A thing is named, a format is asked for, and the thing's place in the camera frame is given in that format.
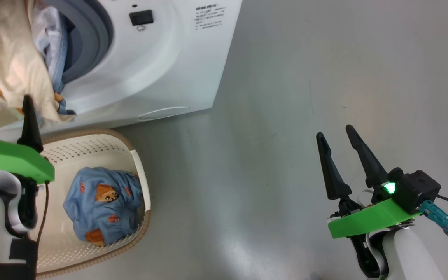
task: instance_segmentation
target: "cartoon print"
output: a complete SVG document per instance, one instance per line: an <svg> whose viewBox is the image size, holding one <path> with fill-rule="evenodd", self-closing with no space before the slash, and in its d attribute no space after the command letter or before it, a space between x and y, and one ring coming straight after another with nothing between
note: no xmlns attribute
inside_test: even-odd
<svg viewBox="0 0 448 280"><path fill-rule="evenodd" d="M129 188L129 187L126 187L125 189L126 189L126 193L128 193L128 196L131 197L132 195L131 195L131 193L130 193L130 188Z"/></svg>
<svg viewBox="0 0 448 280"><path fill-rule="evenodd" d="M120 221L120 219L115 214L112 214L112 216L110 216L108 218L109 223L114 223L114 222L118 222L118 221Z"/></svg>
<svg viewBox="0 0 448 280"><path fill-rule="evenodd" d="M98 202L110 203L119 198L119 194L112 186L98 184L96 187L96 198L94 200Z"/></svg>
<svg viewBox="0 0 448 280"><path fill-rule="evenodd" d="M96 229L90 232L86 232L86 240L93 243L96 246L105 246L105 239L100 229Z"/></svg>

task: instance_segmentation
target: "washing machine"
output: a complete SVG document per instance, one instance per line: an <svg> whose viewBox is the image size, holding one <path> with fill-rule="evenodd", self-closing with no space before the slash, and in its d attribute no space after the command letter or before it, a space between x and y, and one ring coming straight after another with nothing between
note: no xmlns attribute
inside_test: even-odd
<svg viewBox="0 0 448 280"><path fill-rule="evenodd" d="M73 122L112 128L211 108L242 0L44 0L72 25L62 96ZM19 137L22 123L0 129Z"/></svg>

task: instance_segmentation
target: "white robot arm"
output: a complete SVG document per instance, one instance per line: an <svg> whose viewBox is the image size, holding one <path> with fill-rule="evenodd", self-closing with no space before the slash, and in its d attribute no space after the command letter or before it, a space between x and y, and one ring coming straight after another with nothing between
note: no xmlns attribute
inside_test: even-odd
<svg viewBox="0 0 448 280"><path fill-rule="evenodd" d="M353 126L346 132L359 154L366 185L373 189L371 204L350 199L352 190L343 182L331 159L331 149L317 134L322 173L329 199L339 199L339 211L328 219L333 238L352 241L362 272L378 280L443 280L437 265L419 237L409 230L420 214L448 235L448 215L434 204L441 186L425 172L404 174L400 168L387 173Z"/></svg>
<svg viewBox="0 0 448 280"><path fill-rule="evenodd" d="M39 237L31 240L28 231L37 224L37 184L46 184L47 192L47 184L54 180L53 165L39 154L43 147L28 96L23 112L18 144L0 141L0 280L35 279Z"/></svg>

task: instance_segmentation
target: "gray floor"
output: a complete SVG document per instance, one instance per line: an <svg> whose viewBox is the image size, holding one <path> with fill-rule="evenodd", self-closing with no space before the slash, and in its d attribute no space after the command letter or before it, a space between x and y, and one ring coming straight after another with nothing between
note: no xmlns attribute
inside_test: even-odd
<svg viewBox="0 0 448 280"><path fill-rule="evenodd" d="M448 2L245 0L215 106L117 129L150 184L146 236L60 279L363 279L329 235L315 142L363 190L346 124L387 170L425 170L448 195ZM448 238L413 230L448 279Z"/></svg>

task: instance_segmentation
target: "white laundry basket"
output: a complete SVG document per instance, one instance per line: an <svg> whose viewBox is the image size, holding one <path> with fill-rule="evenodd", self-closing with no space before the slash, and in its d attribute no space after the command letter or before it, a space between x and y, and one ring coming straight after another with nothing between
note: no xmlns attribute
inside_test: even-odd
<svg viewBox="0 0 448 280"><path fill-rule="evenodd" d="M134 146L121 134L108 129L62 133L44 138L43 143L44 151L41 154L55 167L55 181L49 184L48 213L39 245L36 278L51 278L92 266L138 243L150 223L151 199L144 169ZM78 170L98 166L137 174L145 204L140 209L144 211L144 215L140 215L144 219L136 232L105 247L80 241L63 209L63 202ZM45 192L39 191L36 200L39 220L30 232L34 240L41 226L44 204Z"/></svg>

